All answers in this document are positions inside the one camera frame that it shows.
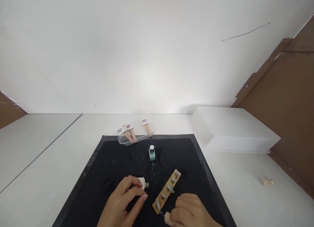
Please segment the plastic storage box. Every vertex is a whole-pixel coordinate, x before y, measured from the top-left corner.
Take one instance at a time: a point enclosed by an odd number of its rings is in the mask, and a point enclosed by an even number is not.
[[[140,142],[144,139],[148,139],[149,137],[153,136],[153,134],[155,133],[155,128],[151,123],[148,124],[150,128],[150,134],[147,134],[147,130],[145,126],[142,124],[141,120],[132,121],[131,124],[133,126],[133,132],[136,136],[137,142]],[[123,144],[126,146],[135,144],[134,140],[129,141],[127,137],[125,137],[123,134],[122,135],[118,134],[118,141],[119,141],[119,144]]]

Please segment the finger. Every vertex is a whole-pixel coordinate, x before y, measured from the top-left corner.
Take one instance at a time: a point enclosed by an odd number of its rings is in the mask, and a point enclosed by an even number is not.
[[[177,200],[187,202],[194,207],[202,207],[203,206],[203,203],[200,201],[200,199],[195,199],[195,198],[188,197],[188,196],[181,195],[177,198]]]
[[[147,194],[143,194],[134,204],[134,206],[132,207],[132,210],[129,212],[127,218],[125,219],[125,223],[127,223],[127,226],[132,226],[136,217],[138,216],[138,214],[140,213],[145,200],[147,199],[148,195]]]
[[[170,220],[170,213],[166,212],[165,214],[165,223],[170,227],[185,227],[184,225],[180,224],[179,222],[174,222]]]
[[[123,178],[123,180],[118,184],[116,190],[118,190],[120,193],[125,193],[125,191],[131,186],[131,184],[140,188],[143,186],[138,178],[134,176],[128,176]]]
[[[200,207],[193,206],[190,203],[185,202],[184,200],[179,199],[179,198],[176,200],[176,208],[183,208],[195,217],[197,213],[201,211]]]
[[[170,220],[180,222],[184,226],[187,226],[187,227],[196,226],[195,217],[191,213],[189,213],[187,210],[180,207],[172,209],[171,214],[170,214]]]
[[[196,194],[184,193],[184,194],[181,194],[181,196],[182,196],[182,197],[185,197],[185,198],[190,198],[190,199],[199,200],[199,197],[198,197]]]
[[[145,194],[143,189],[134,186],[122,196],[121,204],[126,208],[130,201],[135,198],[135,196],[141,196],[143,194]]]

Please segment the white wall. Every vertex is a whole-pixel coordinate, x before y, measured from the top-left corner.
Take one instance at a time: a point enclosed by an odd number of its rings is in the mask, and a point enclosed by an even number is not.
[[[28,113],[230,106],[313,11],[314,0],[0,0],[0,90]]]

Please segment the white table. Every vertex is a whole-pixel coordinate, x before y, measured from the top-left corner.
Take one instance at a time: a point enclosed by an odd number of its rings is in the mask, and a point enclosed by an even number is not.
[[[120,124],[148,118],[156,134],[193,134],[190,117],[82,115],[0,194],[0,226],[52,226],[101,136],[116,135]],[[203,153],[238,227],[314,223],[314,201],[268,155]],[[259,176],[275,186],[263,187]]]
[[[0,129],[0,193],[80,115],[29,114]]]

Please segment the white object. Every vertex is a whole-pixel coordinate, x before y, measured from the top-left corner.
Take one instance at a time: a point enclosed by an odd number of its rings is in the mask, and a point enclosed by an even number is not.
[[[0,129],[0,193],[79,116],[25,115]]]
[[[123,135],[125,131],[126,131],[125,126],[120,126],[120,127],[117,129],[117,132],[118,132],[119,135]]]
[[[149,183],[145,182],[145,178],[144,177],[140,177],[138,179],[141,181],[143,190],[149,187]]]
[[[127,124],[125,127],[127,131],[130,131],[133,129],[133,126],[131,124]]]
[[[241,108],[198,107],[192,115],[195,135],[213,151],[268,153],[280,137]]]
[[[112,128],[125,121],[140,122],[143,116],[82,115],[0,194],[0,226],[52,226],[101,136],[116,136]],[[150,114],[149,120],[158,127],[155,134],[193,134],[191,117]],[[313,199],[267,154],[222,153],[200,147],[237,226],[313,225]],[[258,176],[271,177],[276,185],[266,189]]]
[[[142,123],[143,123],[143,125],[147,125],[148,124],[148,120],[146,118],[142,119]]]

